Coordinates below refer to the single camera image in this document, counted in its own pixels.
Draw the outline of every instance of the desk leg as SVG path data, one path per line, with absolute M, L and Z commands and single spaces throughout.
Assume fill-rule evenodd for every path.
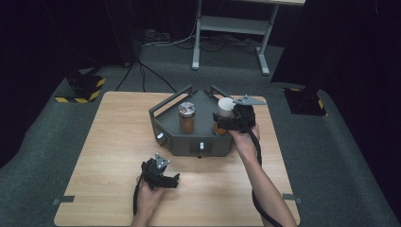
M 197 11 L 197 34 L 195 36 L 194 57 L 192 59 L 192 69 L 200 68 L 200 38 L 201 38 L 201 0 L 198 1 Z
M 273 25 L 274 25 L 275 17 L 277 15 L 278 6 L 279 6 L 278 4 L 274 5 L 273 11 L 272 11 L 270 19 L 269 19 L 268 27 L 266 28 L 265 36 L 263 37 L 262 46 L 256 48 L 257 57 L 259 58 L 260 67 L 262 68 L 263 76 L 268 76 L 270 74 L 268 64 L 266 63 L 265 50 L 266 50 L 266 46 L 268 45 L 268 40 L 269 40 L 269 36 L 271 34 L 271 29 L 273 28 Z

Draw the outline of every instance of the white cap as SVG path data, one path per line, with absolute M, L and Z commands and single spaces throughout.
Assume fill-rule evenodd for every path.
M 230 97 L 223 97 L 218 101 L 218 114 L 223 117 L 232 117 L 235 103 Z

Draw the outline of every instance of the white desk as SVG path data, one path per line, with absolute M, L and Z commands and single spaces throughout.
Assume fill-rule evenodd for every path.
M 202 0 L 198 0 L 197 33 L 194 46 L 194 57 L 192 60 L 193 70 L 198 70 L 200 67 L 201 31 L 213 30 L 213 31 L 264 35 L 262 45 L 256 48 L 256 53 L 259 58 L 263 75 L 267 76 L 270 74 L 269 67 L 266 63 L 265 50 L 268 44 L 271 29 L 273 28 L 277 10 L 280 5 L 284 4 L 302 6 L 305 3 L 305 0 L 241 0 L 241 1 L 274 4 L 274 8 L 271 12 L 270 19 L 268 21 L 257 21 L 257 20 L 246 20 L 246 19 L 227 18 L 227 17 L 202 16 L 201 15 Z

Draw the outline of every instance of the hand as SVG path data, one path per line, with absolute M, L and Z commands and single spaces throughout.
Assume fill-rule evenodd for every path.
M 137 213 L 132 222 L 132 227 L 145 227 L 148 225 L 153 212 L 160 203 L 166 189 L 164 187 L 154 187 L 150 189 L 149 184 L 145 181 L 139 183 L 139 191 L 137 198 Z
M 256 136 L 257 140 L 259 140 L 260 134 L 258 124 L 252 128 L 252 132 Z M 253 140 L 248 133 L 239 133 L 238 131 L 229 131 L 229 133 L 234 138 L 236 150 L 238 151 L 241 159 L 244 160 L 244 158 L 246 158 L 248 160 L 257 160 L 256 147 L 254 146 Z

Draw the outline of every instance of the black device box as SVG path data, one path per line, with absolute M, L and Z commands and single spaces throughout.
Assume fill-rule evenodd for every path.
M 230 134 L 217 135 L 213 131 L 213 113 L 218 112 L 218 96 L 228 96 L 216 86 L 210 91 L 197 92 L 188 85 L 149 110 L 156 141 L 176 156 L 223 157 L 232 147 Z M 193 133 L 181 133 L 178 106 L 182 102 L 195 105 L 195 129 Z M 155 115 L 158 110 L 167 107 Z

